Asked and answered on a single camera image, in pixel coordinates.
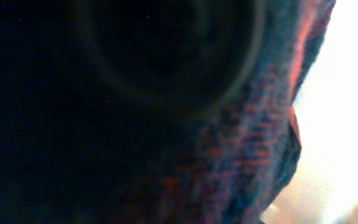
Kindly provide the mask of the red black plaid cloth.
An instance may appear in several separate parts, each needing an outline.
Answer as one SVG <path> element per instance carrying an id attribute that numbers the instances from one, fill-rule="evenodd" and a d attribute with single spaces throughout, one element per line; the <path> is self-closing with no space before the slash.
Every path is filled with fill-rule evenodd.
<path id="1" fill-rule="evenodd" d="M 0 223 L 259 223 L 334 1 L 0 1 Z"/>

